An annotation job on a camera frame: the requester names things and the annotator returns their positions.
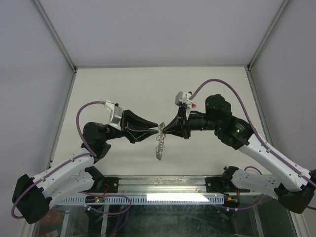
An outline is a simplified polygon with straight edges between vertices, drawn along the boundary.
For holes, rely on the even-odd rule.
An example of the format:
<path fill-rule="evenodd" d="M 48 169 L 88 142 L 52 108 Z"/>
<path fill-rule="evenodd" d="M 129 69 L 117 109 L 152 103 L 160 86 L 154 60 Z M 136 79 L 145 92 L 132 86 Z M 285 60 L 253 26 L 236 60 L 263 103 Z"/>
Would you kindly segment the metal disc with key rings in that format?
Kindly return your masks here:
<path fill-rule="evenodd" d="M 156 137 L 156 140 L 158 142 L 156 148 L 155 148 L 155 155 L 156 155 L 156 158 L 158 160 L 161 160 L 162 159 L 162 152 L 163 152 L 163 149 L 164 149 L 164 141 L 163 140 L 163 129 L 165 128 L 165 123 L 162 122 L 159 126 L 158 126 L 158 135 Z"/>

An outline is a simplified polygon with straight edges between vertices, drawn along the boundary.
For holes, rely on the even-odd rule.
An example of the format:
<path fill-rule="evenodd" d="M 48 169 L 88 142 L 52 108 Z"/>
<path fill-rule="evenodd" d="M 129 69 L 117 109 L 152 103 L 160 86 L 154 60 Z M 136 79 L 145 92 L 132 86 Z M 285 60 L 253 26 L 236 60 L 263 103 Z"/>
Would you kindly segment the aluminium mounting rail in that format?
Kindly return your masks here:
<path fill-rule="evenodd" d="M 118 178 L 112 186 L 118 195 L 145 195 L 151 193 L 205 194 L 211 178 L 220 175 L 106 175 L 105 179 Z"/>

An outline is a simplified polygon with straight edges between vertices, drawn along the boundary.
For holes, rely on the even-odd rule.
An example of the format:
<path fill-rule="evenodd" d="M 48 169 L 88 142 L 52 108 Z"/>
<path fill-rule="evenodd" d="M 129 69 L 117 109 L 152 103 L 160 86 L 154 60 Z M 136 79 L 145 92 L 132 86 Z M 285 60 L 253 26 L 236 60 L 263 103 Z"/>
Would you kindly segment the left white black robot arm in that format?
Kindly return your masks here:
<path fill-rule="evenodd" d="M 131 110 L 124 110 L 116 125 L 88 122 L 81 135 L 84 142 L 69 158 L 32 177 L 24 174 L 18 178 L 12 217 L 34 224 L 61 200 L 83 191 L 100 191 L 104 176 L 94 165 L 110 150 L 107 141 L 125 137 L 135 144 L 157 134 L 157 126 Z"/>

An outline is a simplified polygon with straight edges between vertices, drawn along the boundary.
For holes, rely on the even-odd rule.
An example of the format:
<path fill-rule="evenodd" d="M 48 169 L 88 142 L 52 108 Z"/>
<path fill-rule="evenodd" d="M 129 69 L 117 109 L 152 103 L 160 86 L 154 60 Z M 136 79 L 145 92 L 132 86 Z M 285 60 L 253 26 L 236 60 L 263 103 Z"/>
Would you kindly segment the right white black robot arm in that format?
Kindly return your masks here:
<path fill-rule="evenodd" d="M 226 191 L 247 189 L 275 198 L 291 212 L 301 214 L 308 208 L 316 188 L 316 172 L 292 162 L 277 151 L 250 124 L 233 116 L 231 105 L 220 94 L 208 96 L 205 113 L 194 111 L 190 94 L 179 92 L 175 104 L 179 107 L 176 117 L 163 132 L 189 139 L 192 131 L 214 131 L 225 145 L 257 161 L 270 175 L 246 172 L 235 166 L 225 167 L 220 187 Z"/>

